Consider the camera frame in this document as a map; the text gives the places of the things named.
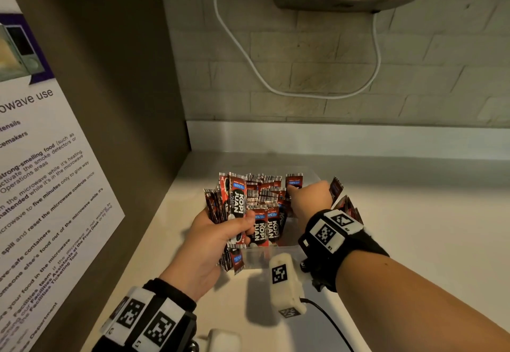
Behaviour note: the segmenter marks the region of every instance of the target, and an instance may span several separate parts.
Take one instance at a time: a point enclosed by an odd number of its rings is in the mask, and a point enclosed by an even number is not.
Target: paper sign
[[[0,351],[34,345],[123,218],[27,21],[2,0]]]

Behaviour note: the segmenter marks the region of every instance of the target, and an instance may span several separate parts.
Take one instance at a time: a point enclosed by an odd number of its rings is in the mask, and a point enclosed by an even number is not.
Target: brick wall
[[[187,119],[510,127],[510,0],[417,0],[379,14],[383,65],[345,100],[268,93],[220,28],[212,0],[164,0]],[[218,0],[263,77],[344,93],[370,77],[370,15]]]

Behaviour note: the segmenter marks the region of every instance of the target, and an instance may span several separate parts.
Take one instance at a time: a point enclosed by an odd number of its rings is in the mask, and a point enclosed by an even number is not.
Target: white cable
[[[379,48],[379,42],[377,41],[377,26],[376,26],[377,25],[377,14],[373,14],[373,18],[372,18],[372,41],[373,41],[373,44],[374,44],[374,49],[375,49],[375,54],[376,54],[376,58],[377,58],[377,63],[375,65],[375,70],[374,70],[374,72],[372,74],[372,77],[370,77],[368,82],[365,85],[363,85],[360,89],[358,89],[357,91],[354,91],[352,93],[348,93],[348,94],[340,95],[340,96],[323,96],[323,95],[304,94],[304,93],[289,93],[289,92],[278,91],[276,89],[273,89],[266,82],[266,80],[261,76],[261,74],[258,72],[257,68],[255,67],[255,65],[254,65],[252,59],[250,58],[250,56],[248,55],[248,53],[245,52],[245,50],[243,49],[243,46],[241,46],[241,44],[236,39],[236,37],[234,37],[232,32],[228,29],[228,27],[226,26],[226,24],[223,21],[223,19],[221,19],[221,15],[220,15],[220,13],[218,11],[218,0],[213,0],[213,3],[214,3],[214,11],[216,13],[216,18],[218,18],[218,21],[220,22],[221,27],[223,27],[225,29],[226,33],[233,40],[233,43],[236,44],[238,49],[244,55],[244,58],[246,58],[246,60],[248,61],[249,65],[252,67],[254,73],[257,75],[257,77],[260,80],[260,82],[262,82],[262,84],[269,91],[273,92],[276,95],[286,96],[286,97],[304,97],[304,98],[320,98],[320,99],[324,99],[324,100],[339,100],[341,98],[353,97],[353,96],[356,96],[356,95],[360,94],[361,92],[363,92],[365,89],[367,89],[374,82],[375,77],[377,77],[377,74],[379,73],[379,69],[381,67],[381,52],[380,52],[380,48]]]

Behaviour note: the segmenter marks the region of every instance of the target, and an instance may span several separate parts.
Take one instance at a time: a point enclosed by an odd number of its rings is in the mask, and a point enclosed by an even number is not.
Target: person's right forearm
[[[354,251],[337,291],[372,352],[508,352],[510,334],[398,262]]]

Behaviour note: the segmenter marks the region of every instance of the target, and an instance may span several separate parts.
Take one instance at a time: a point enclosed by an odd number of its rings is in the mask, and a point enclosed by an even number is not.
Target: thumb
[[[292,198],[292,197],[296,194],[296,192],[298,192],[298,191],[299,191],[299,188],[297,188],[297,187],[294,187],[294,186],[292,186],[292,185],[290,185],[290,184],[287,186],[287,192],[289,193],[289,195],[290,195],[290,197],[291,197],[291,198]]]
[[[216,225],[221,230],[221,236],[226,241],[235,237],[239,233],[246,231],[255,224],[255,213],[249,210],[244,218],[227,220],[226,222]]]

